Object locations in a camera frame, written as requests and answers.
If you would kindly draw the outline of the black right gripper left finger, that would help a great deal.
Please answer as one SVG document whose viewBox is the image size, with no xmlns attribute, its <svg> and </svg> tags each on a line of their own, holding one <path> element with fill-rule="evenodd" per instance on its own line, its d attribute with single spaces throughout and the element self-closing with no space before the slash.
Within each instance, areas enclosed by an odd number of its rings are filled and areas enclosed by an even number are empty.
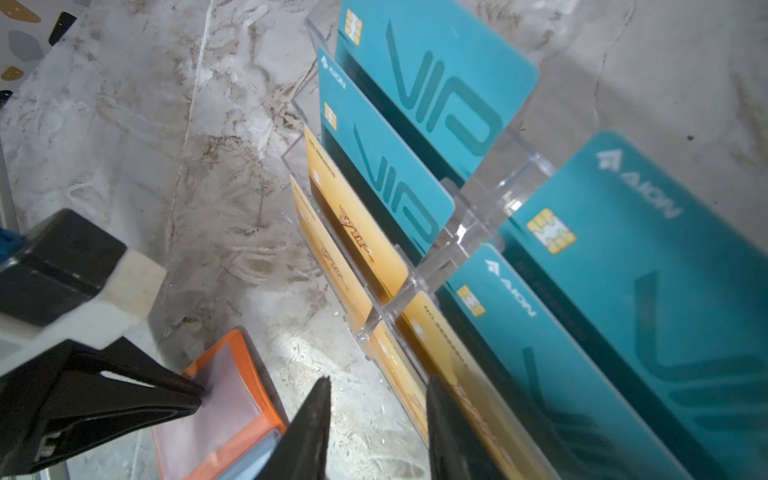
<svg viewBox="0 0 768 480">
<path fill-rule="evenodd" d="M 320 377 L 256 480 L 324 480 L 331 426 L 331 380 Z"/>
</svg>

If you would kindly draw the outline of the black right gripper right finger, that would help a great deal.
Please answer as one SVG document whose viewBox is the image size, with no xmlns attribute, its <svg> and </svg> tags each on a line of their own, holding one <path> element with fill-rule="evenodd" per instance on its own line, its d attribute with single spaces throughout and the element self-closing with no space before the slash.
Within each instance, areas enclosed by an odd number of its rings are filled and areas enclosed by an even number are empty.
<svg viewBox="0 0 768 480">
<path fill-rule="evenodd" d="M 431 478 L 505 479 L 445 382 L 429 379 L 426 393 Z"/>
</svg>

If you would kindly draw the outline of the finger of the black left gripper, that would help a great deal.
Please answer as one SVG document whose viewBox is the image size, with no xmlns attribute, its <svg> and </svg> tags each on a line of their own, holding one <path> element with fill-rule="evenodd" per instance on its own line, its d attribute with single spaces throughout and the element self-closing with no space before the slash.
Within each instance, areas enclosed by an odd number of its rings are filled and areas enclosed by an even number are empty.
<svg viewBox="0 0 768 480">
<path fill-rule="evenodd" d="M 26 475 L 194 414 L 204 389 L 125 338 L 65 340 L 1 378 L 1 474 Z"/>
</svg>

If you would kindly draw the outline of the orange card holder wallet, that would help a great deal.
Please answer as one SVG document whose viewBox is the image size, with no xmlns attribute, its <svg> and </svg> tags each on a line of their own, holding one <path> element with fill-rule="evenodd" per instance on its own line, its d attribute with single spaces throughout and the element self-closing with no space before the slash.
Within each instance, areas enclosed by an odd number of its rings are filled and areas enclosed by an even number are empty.
<svg viewBox="0 0 768 480">
<path fill-rule="evenodd" d="M 204 389 L 192 415 L 152 428 L 160 476 L 254 479 L 286 431 L 242 331 L 233 329 L 183 376 Z"/>
</svg>

